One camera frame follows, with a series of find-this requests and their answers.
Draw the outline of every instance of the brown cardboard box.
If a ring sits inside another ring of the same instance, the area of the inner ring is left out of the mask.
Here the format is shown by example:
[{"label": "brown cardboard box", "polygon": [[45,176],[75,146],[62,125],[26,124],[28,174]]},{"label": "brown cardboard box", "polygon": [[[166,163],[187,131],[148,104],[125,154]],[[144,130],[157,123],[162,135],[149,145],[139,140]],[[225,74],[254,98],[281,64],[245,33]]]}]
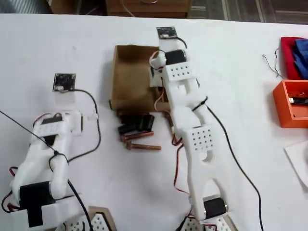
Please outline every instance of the brown cardboard box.
[{"label": "brown cardboard box", "polygon": [[[112,71],[110,106],[113,110],[154,112],[159,96],[157,88],[150,88],[149,58],[157,47],[116,46]],[[160,101],[158,110],[169,110],[169,103]]]},{"label": "brown cardboard box", "polygon": [[94,207],[94,206],[89,207],[89,217],[91,220],[94,218],[95,214],[97,213],[103,214],[104,218],[107,220],[106,222],[108,222],[110,231],[116,231],[115,222],[108,208]]}]

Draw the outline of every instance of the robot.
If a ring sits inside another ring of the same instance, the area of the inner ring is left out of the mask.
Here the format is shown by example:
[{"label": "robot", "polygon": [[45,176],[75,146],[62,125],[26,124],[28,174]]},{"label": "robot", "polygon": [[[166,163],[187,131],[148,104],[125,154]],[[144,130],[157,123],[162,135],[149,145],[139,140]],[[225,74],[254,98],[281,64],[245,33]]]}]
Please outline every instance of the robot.
[{"label": "robot", "polygon": [[[181,138],[188,162],[189,201],[195,218],[218,218],[227,212],[227,195],[213,168],[213,136],[205,104],[207,97],[192,69],[189,50],[174,27],[158,27],[159,50],[149,60],[150,87],[164,87],[170,104],[173,131]],[[212,181],[219,193],[205,196]]]},{"label": "robot", "polygon": [[84,214],[77,198],[67,193],[69,148],[72,137],[82,133],[82,114],[44,115],[35,121],[33,133],[60,154],[32,135],[26,159],[11,182],[20,205],[10,213],[14,231],[46,230]]}]

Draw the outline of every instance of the black wire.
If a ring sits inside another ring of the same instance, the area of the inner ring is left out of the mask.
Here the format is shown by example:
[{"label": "black wire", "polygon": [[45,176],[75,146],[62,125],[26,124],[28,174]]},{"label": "black wire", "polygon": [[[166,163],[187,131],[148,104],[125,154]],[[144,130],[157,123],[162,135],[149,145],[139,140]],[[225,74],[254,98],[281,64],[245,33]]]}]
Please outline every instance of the black wire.
[{"label": "black wire", "polygon": [[[85,205],[82,203],[82,200],[80,199],[80,197],[79,197],[76,189],[72,185],[71,181],[67,180],[67,183],[68,183],[69,187],[72,189],[73,193],[75,194],[75,196],[76,196],[77,200],[79,201],[83,211],[87,211],[86,208],[85,208]],[[85,212],[85,214],[86,214],[86,217],[87,217],[87,221],[88,221],[88,223],[90,225],[90,231],[93,231],[93,227],[92,227],[92,224],[91,224],[91,220],[90,220],[89,214],[88,214],[88,212]]]},{"label": "black wire", "polygon": [[187,44],[186,44],[186,42],[183,39],[181,39],[180,37],[175,37],[175,39],[177,39],[177,40],[181,41],[182,43],[184,43],[185,48],[187,49]]},{"label": "black wire", "polygon": [[279,50],[279,48],[277,48],[277,49],[275,50],[275,66],[274,66],[274,69],[270,66],[270,63],[269,63],[269,61],[268,61],[266,55],[263,54],[262,57],[265,59],[267,65],[269,66],[269,68],[271,69],[271,71],[276,73],[276,78],[277,78],[278,76],[280,76],[281,78],[283,78],[282,75],[281,75],[281,74],[279,73],[279,71],[277,70],[277,62],[278,62],[277,51],[278,51],[278,50]]},{"label": "black wire", "polygon": [[30,131],[29,129],[25,128],[23,125],[21,125],[20,123],[18,123],[16,120],[14,120],[12,117],[10,117],[9,115],[5,114],[3,111],[0,110],[0,113],[3,114],[4,116],[6,116],[7,118],[9,118],[11,121],[13,121],[14,123],[18,124],[19,126],[21,126],[24,130],[26,130],[27,132],[31,133],[32,135],[34,135],[36,138],[38,138],[39,140],[41,140],[43,143],[45,143],[49,148],[51,148],[54,152],[56,150],[53,149],[53,147],[51,147],[48,143],[46,143],[41,137],[37,136],[36,134],[34,134],[32,131]]},{"label": "black wire", "polygon": [[[49,148],[51,148],[51,149],[54,151],[54,152],[53,152],[53,153],[54,153],[54,156],[53,156],[53,157],[56,157],[57,155],[65,156],[64,154],[59,153],[57,150],[54,150],[54,149],[53,149],[48,143],[46,143],[42,138],[40,138],[39,136],[37,136],[36,134],[34,134],[32,131],[26,129],[23,125],[21,125],[21,124],[18,123],[16,120],[14,120],[13,118],[11,118],[11,117],[8,116],[7,114],[5,114],[3,111],[0,110],[0,113],[3,114],[4,116],[6,116],[7,118],[9,118],[11,121],[13,121],[13,122],[15,122],[16,124],[18,124],[20,127],[22,127],[22,128],[23,128],[24,130],[26,130],[27,132],[29,132],[29,133],[31,133],[32,135],[34,135],[35,137],[37,137],[37,138],[38,138],[39,140],[41,140],[43,143],[45,143]],[[89,226],[90,226],[90,231],[93,231],[93,227],[92,227],[92,224],[91,224],[91,220],[90,220],[90,218],[89,218],[89,214],[88,214],[88,212],[87,212],[87,210],[86,210],[86,208],[85,208],[85,206],[84,206],[82,200],[80,199],[80,197],[79,197],[77,191],[75,190],[73,184],[71,183],[71,181],[70,181],[69,179],[67,179],[67,183],[68,183],[68,185],[70,186],[70,188],[72,189],[72,191],[73,191],[74,195],[76,196],[77,200],[79,201],[79,203],[80,203],[80,205],[81,205],[81,207],[82,207],[84,213],[86,214],[86,217],[87,217],[87,220],[88,220],[88,223],[89,223]],[[3,209],[5,212],[7,212],[7,211],[5,210],[5,208],[4,208],[4,206],[2,206],[2,203],[1,203],[1,207],[2,207],[2,209]]]},{"label": "black wire", "polygon": [[247,176],[247,174],[244,172],[244,170],[242,169],[240,163],[238,162],[238,160],[235,157],[235,154],[233,152],[233,149],[231,147],[230,144],[230,140],[229,140],[229,136],[227,134],[227,131],[225,129],[225,126],[223,126],[222,122],[220,121],[220,119],[215,115],[215,113],[211,110],[211,108],[209,108],[209,106],[207,106],[208,110],[210,111],[210,113],[213,115],[213,117],[217,120],[217,122],[219,123],[219,125],[221,126],[221,128],[223,129],[223,132],[225,133],[226,139],[227,139],[227,143],[230,149],[230,152],[233,156],[233,159],[235,161],[235,163],[237,164],[237,166],[239,167],[240,171],[243,173],[243,175],[246,177],[246,179],[249,181],[249,183],[252,185],[252,187],[255,189],[256,193],[258,194],[258,199],[259,199],[259,220],[260,220],[260,226],[261,226],[261,230],[263,231],[263,224],[262,224],[262,215],[261,215],[261,195],[260,192],[258,190],[258,188],[254,185],[254,183],[250,180],[250,178]]},{"label": "black wire", "polygon": [[185,48],[187,49],[187,44],[186,44],[186,42],[185,42],[182,38],[180,38],[180,37],[161,38],[161,39],[177,39],[177,40],[181,41],[182,43],[184,43]]},{"label": "black wire", "polygon": [[203,104],[205,104],[205,102],[207,101],[208,97],[206,97],[203,101],[201,101],[201,103],[199,103],[197,106],[195,106],[192,111],[197,110],[200,106],[202,106]]},{"label": "black wire", "polygon": [[[86,90],[82,90],[82,89],[73,89],[73,90],[69,90],[69,91],[62,92],[62,93],[67,93],[67,92],[70,92],[70,91],[80,91],[80,92],[84,92],[84,93],[88,94],[88,95],[91,97],[91,99],[93,100],[94,107],[95,107],[95,113],[96,113],[97,116],[98,116],[97,103],[96,103],[94,97],[93,97],[89,92],[87,92]],[[90,151],[87,151],[87,152],[85,152],[85,153],[82,153],[82,154],[79,154],[79,155],[77,155],[77,156],[74,156],[73,158],[70,158],[70,159],[68,160],[69,163],[70,163],[71,161],[73,161],[73,160],[76,160],[77,158],[80,158],[80,157],[82,157],[82,156],[85,156],[85,155],[87,155],[87,154],[90,154],[90,153],[92,153],[92,152],[94,152],[94,151],[96,151],[96,150],[98,149],[98,147],[100,146],[101,141],[102,141],[102,134],[101,134],[101,129],[100,129],[100,121],[99,121],[99,118],[97,118],[97,130],[98,130],[99,140],[98,140],[98,143],[97,143],[96,147],[93,148],[93,149],[90,150]]]}]

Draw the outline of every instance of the white plastic part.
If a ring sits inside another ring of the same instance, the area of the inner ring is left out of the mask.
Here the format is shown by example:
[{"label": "white plastic part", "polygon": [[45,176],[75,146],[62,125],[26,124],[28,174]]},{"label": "white plastic part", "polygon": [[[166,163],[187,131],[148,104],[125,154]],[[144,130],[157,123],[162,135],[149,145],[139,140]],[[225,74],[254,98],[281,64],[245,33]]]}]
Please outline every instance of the white plastic part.
[{"label": "white plastic part", "polygon": [[166,76],[170,82],[194,78],[189,62],[167,65],[163,69],[162,75]]},{"label": "white plastic part", "polygon": [[[85,207],[88,204],[83,196],[79,195]],[[42,206],[43,225],[29,228],[27,210],[20,210],[10,213],[12,218],[13,231],[39,231],[58,227],[65,221],[84,214],[84,211],[77,198],[72,196],[56,201],[55,204]]]},{"label": "white plastic part", "polygon": [[[183,49],[176,39],[160,39],[159,49],[173,51]],[[191,68],[189,52],[185,50],[186,62],[165,65],[162,73],[156,74],[163,79],[164,87],[171,108],[171,117],[174,123],[174,132],[177,137],[183,138],[183,144],[188,161],[188,186],[190,203],[198,221],[205,219],[204,201],[208,198],[205,185],[213,181],[219,193],[227,203],[226,195],[217,179],[216,169],[213,166],[213,142],[211,127],[208,119],[208,110],[205,105],[193,111],[193,108],[205,99],[204,90],[199,86],[197,75]],[[165,56],[159,55],[155,60],[163,63]]]},{"label": "white plastic part", "polygon": [[[229,226],[224,217],[211,219],[205,222],[206,231],[215,231],[215,226],[210,226],[212,224],[217,226],[217,231],[235,231],[232,226]],[[181,231],[203,231],[204,224],[200,224],[196,219],[187,218]]]},{"label": "white plastic part", "polygon": [[[53,149],[65,154],[68,158],[72,134],[81,133],[81,113],[78,111],[61,112],[63,120],[59,122],[41,124],[41,120],[35,123],[33,133],[39,137],[56,135]],[[25,161],[19,166],[14,180],[11,183],[16,201],[19,202],[19,190],[22,185],[37,182],[50,181],[50,191],[54,199],[65,196],[68,179],[68,164],[64,156],[52,159],[49,169],[49,158],[54,155],[53,150],[47,147],[41,140],[32,135],[30,147]]]},{"label": "white plastic part", "polygon": [[[97,213],[92,219],[91,224],[94,231],[109,231],[106,220],[102,214]],[[71,219],[70,221],[66,222],[65,225],[66,230],[63,229],[63,225],[60,225],[55,231],[82,231],[83,227],[84,231],[90,230],[86,216],[80,216],[75,219]]]}]

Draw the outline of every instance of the black cylinder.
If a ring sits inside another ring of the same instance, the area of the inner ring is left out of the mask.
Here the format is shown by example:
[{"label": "black cylinder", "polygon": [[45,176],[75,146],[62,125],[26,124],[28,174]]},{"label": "black cylinder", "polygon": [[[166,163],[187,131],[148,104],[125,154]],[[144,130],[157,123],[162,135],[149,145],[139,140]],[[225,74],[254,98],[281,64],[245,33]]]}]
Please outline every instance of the black cylinder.
[{"label": "black cylinder", "polygon": [[141,115],[121,115],[122,124],[137,124],[142,116]]},{"label": "black cylinder", "polygon": [[120,135],[136,130],[136,124],[125,124],[118,127]]},{"label": "black cylinder", "polygon": [[142,122],[142,130],[143,131],[152,131],[152,126],[155,117],[153,115],[144,115]]}]

